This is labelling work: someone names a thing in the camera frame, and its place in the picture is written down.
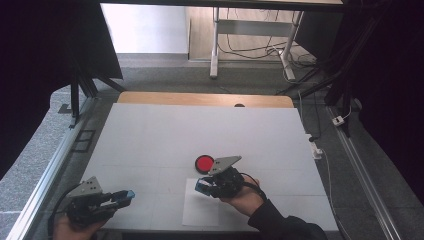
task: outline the white tabletop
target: white tabletop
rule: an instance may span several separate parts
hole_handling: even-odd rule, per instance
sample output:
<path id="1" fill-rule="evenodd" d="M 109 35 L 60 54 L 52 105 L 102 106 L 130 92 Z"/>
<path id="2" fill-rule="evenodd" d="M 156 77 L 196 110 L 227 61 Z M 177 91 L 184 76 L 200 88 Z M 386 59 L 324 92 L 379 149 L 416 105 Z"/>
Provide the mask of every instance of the white tabletop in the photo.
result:
<path id="1" fill-rule="evenodd" d="M 229 205 L 191 191 L 204 154 L 241 155 L 234 167 L 260 179 L 283 216 L 337 230 L 297 109 L 116 103 L 82 180 L 136 193 L 109 229 L 254 231 Z"/>

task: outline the gray floor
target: gray floor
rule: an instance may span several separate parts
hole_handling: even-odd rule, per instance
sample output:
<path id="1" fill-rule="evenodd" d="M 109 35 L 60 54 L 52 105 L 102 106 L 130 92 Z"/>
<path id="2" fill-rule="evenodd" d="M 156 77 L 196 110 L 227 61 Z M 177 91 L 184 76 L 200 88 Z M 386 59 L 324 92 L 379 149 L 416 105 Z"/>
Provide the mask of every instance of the gray floor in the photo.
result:
<path id="1" fill-rule="evenodd" d="M 178 57 L 135 59 L 134 55 L 119 55 L 124 81 L 119 81 L 128 90 L 168 91 L 199 93 L 233 93 L 274 95 L 289 84 L 282 78 L 281 64 L 220 63 L 217 80 L 209 79 L 208 63 L 189 62 Z M 297 70 L 297 76 L 305 70 Z M 53 190 L 48 194 L 40 213 L 28 234 L 28 239 L 45 239 L 45 220 L 58 196 L 70 185 L 77 183 L 83 174 L 91 152 L 100 135 L 109 110 L 116 102 L 118 93 L 107 85 L 96 82 L 99 95 L 94 100 L 92 111 L 84 113 L 89 120 L 83 131 L 94 132 L 91 141 L 75 142 L 60 170 Z M 297 90 L 288 94 L 295 96 Z M 328 162 L 316 161 L 327 193 L 331 192 L 337 219 L 351 239 L 386 239 L 380 223 L 371 208 L 362 186 L 341 145 L 335 127 L 331 124 L 326 107 L 322 104 L 325 90 L 316 94 L 318 104 L 310 96 L 302 101 L 302 115 L 305 129 L 314 136 L 319 148 L 325 150 Z M 63 132 L 69 126 L 70 114 L 59 114 L 62 104 L 69 104 L 69 88 L 58 90 L 52 95 L 51 108 L 37 133 L 22 152 L 16 164 L 0 182 L 0 239 L 5 239 L 14 222 L 53 156 Z M 300 110 L 300 102 L 295 102 Z M 367 167 L 374 184 L 392 215 L 402 239 L 424 239 L 424 208 L 390 159 L 378 144 L 367 134 L 358 121 L 359 109 L 354 106 L 350 130 L 352 141 Z M 116 239 L 119 234 L 109 239 Z M 338 233 L 329 233 L 329 239 L 342 239 Z"/>

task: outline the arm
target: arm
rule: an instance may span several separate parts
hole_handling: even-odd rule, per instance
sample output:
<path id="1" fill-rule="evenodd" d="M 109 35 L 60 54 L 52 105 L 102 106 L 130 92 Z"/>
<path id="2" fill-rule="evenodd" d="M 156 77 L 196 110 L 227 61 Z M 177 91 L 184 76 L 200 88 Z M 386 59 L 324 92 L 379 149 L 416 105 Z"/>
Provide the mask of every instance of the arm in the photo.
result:
<path id="1" fill-rule="evenodd" d="M 244 180 L 255 184 L 248 177 L 244 177 Z M 264 202 L 251 188 L 243 187 L 236 197 L 221 199 L 221 201 L 249 216 L 248 224 L 258 229 L 263 239 L 327 239 L 324 231 L 318 225 L 306 223 L 293 216 L 284 218 L 270 200 Z"/>

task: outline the human hand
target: human hand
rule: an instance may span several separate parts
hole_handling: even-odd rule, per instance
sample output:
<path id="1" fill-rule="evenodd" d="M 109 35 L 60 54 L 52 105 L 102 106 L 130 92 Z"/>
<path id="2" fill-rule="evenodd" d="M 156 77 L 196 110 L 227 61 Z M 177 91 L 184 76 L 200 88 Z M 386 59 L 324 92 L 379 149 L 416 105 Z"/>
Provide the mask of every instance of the human hand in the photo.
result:
<path id="1" fill-rule="evenodd" d="M 93 223 L 85 228 L 75 226 L 68 217 L 61 217 L 55 224 L 54 240 L 89 240 L 108 220 Z"/>
<path id="2" fill-rule="evenodd" d="M 243 176 L 244 181 L 256 185 L 259 184 L 259 180 L 251 179 L 250 177 Z M 250 187 L 243 186 L 241 191 L 233 198 L 220 198 L 222 202 L 228 203 L 233 206 L 240 213 L 251 216 L 256 209 L 258 209 L 263 203 L 264 200 L 259 196 L 259 194 Z"/>

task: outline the wooden table edge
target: wooden table edge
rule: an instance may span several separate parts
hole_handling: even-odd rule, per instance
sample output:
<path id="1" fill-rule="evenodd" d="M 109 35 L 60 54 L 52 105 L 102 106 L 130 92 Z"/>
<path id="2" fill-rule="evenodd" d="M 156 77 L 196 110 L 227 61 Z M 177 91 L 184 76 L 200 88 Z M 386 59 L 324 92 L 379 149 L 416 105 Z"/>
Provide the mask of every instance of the wooden table edge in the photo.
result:
<path id="1" fill-rule="evenodd" d="M 293 108 L 288 96 L 236 95 L 211 93 L 171 93 L 171 92 L 133 92 L 119 95 L 118 103 L 192 105 L 192 106 L 228 106 L 242 104 L 245 107 Z"/>

